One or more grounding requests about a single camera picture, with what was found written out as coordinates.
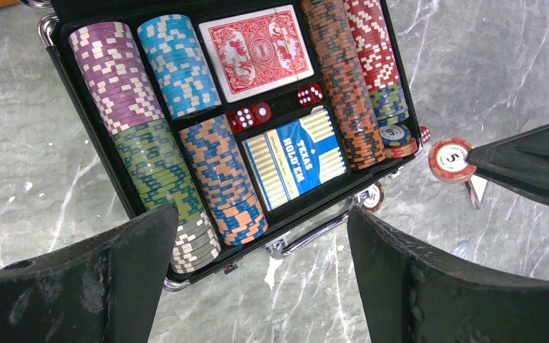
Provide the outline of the small red chip stack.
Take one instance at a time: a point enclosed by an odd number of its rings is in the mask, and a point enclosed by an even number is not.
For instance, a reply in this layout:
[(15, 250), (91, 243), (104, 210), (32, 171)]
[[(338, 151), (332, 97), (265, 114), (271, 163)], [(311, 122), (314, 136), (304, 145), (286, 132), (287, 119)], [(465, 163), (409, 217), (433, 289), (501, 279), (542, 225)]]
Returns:
[(477, 170), (476, 166), (467, 162), (472, 150), (472, 144), (463, 138), (442, 139), (429, 151), (430, 171), (443, 182), (451, 184), (467, 182)]

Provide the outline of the purple chip stack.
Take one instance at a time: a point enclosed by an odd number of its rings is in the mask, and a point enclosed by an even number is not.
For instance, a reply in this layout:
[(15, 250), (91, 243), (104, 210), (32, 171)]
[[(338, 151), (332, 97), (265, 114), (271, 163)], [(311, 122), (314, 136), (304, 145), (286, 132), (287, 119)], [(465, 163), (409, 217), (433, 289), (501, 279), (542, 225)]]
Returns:
[(83, 26), (68, 42), (109, 136), (164, 118), (127, 24)]

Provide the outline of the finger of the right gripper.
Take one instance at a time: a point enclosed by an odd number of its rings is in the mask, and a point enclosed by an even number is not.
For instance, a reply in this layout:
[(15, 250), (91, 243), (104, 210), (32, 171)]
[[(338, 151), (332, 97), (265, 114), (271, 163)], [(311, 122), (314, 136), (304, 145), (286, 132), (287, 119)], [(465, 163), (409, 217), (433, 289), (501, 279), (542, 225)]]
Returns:
[(549, 206), (549, 124), (474, 148), (475, 174)]

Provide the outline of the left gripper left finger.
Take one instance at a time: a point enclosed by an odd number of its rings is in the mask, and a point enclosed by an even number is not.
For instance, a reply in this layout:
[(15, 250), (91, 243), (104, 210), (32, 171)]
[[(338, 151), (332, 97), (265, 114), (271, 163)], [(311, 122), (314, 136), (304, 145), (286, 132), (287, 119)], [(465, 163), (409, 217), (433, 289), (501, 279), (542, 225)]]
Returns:
[(146, 342), (177, 226), (164, 204), (0, 269), (0, 342)]

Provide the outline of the light blue chip stack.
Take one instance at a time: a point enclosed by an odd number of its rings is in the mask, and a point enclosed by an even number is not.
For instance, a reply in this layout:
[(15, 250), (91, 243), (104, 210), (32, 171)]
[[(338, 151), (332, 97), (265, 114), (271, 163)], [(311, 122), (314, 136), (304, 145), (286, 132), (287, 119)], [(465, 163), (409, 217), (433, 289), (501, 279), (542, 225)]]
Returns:
[(222, 104), (188, 16), (155, 17), (140, 24), (137, 35), (172, 118)]

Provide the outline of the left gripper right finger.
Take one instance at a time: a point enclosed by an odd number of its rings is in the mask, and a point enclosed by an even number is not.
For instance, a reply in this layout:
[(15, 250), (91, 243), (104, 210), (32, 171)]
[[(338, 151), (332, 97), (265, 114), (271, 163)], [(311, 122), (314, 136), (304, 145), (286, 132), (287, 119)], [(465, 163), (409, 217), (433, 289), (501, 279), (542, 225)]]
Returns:
[(372, 342), (549, 342), (549, 281), (466, 261), (359, 208), (347, 230)]

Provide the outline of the blue Texas Hold'em card deck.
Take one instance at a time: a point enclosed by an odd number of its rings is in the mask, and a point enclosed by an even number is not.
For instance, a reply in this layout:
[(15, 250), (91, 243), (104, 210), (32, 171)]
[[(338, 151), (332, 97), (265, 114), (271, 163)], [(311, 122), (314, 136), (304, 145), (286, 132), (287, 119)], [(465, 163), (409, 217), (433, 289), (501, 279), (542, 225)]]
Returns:
[(347, 172), (332, 120), (323, 106), (242, 144), (267, 211)]

